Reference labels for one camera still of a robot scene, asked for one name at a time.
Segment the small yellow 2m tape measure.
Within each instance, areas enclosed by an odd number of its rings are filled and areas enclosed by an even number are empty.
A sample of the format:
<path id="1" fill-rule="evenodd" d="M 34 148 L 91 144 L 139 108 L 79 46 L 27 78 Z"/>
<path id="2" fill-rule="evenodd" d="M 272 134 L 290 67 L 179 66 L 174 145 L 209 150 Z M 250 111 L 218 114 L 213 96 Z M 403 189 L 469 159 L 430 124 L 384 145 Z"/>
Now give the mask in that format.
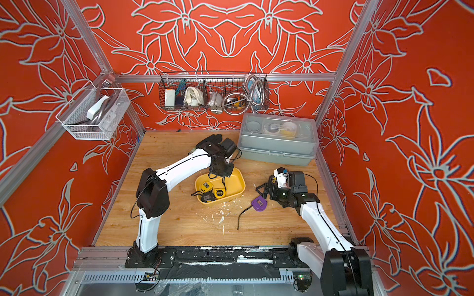
<path id="1" fill-rule="evenodd" d="M 221 199 L 226 196 L 226 189 L 225 188 L 215 188 L 213 190 L 214 196 L 216 199 Z"/>

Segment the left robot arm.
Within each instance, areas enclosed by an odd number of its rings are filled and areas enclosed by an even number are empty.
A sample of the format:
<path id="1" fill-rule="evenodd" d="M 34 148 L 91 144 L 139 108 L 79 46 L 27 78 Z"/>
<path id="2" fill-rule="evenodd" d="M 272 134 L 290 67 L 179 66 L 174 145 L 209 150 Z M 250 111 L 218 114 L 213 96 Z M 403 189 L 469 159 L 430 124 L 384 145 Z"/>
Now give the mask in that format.
<path id="1" fill-rule="evenodd" d="M 159 258 L 160 220 L 170 207 L 169 192 L 191 175 L 209 169 L 213 175 L 229 178 L 235 167 L 236 143 L 221 134 L 212 134 L 196 144 L 181 160 L 158 170 L 143 171 L 136 193 L 139 230 L 128 250 L 126 268 L 151 268 Z"/>

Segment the yellow plastic storage box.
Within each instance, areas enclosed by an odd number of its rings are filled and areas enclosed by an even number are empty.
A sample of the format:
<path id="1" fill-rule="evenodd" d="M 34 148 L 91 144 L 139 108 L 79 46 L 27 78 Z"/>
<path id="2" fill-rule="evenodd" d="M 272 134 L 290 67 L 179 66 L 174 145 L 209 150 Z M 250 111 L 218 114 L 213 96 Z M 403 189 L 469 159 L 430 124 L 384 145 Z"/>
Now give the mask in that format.
<path id="1" fill-rule="evenodd" d="M 205 181 L 209 181 L 214 185 L 213 190 L 215 188 L 225 188 L 226 196 L 224 198 L 217 199 L 216 201 L 209 202 L 209 203 L 203 203 L 196 197 L 197 200 L 203 205 L 214 205 L 219 202 L 230 201 L 238 196 L 241 196 L 246 189 L 246 183 L 244 181 L 243 175 L 238 168 L 234 168 L 233 173 L 231 177 L 229 178 L 220 177 L 220 176 L 211 175 L 211 174 L 207 174 L 207 175 L 204 174 L 204 175 L 199 176 L 195 181 L 195 192 L 201 191 L 200 190 L 201 184 Z"/>

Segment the purple tape measure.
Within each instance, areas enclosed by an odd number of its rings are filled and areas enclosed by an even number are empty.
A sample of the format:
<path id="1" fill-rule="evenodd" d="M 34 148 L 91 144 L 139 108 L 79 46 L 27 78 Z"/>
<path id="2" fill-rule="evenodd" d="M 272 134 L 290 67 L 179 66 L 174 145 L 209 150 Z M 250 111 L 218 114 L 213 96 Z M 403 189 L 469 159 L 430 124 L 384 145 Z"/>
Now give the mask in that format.
<path id="1" fill-rule="evenodd" d="M 240 229 L 240 221 L 241 217 L 243 216 L 244 213 L 249 211 L 250 209 L 253 209 L 257 212 L 263 212 L 267 208 L 267 200 L 263 198 L 262 196 L 258 196 L 254 200 L 251 201 L 251 204 L 249 207 L 245 208 L 238 216 L 237 219 L 237 230 Z"/>

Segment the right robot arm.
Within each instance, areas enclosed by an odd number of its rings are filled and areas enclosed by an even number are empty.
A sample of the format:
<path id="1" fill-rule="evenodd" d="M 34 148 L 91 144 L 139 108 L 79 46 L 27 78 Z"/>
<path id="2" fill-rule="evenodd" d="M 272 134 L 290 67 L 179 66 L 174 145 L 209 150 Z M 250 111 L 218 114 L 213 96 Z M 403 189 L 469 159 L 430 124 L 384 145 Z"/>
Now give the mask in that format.
<path id="1" fill-rule="evenodd" d="M 307 173 L 274 170 L 256 192 L 283 208 L 293 208 L 307 223 L 315 239 L 294 238 L 290 243 L 296 260 L 305 263 L 320 280 L 325 296 L 372 296 L 372 264 L 364 249 L 356 248 L 328 218 L 317 193 L 309 192 Z"/>

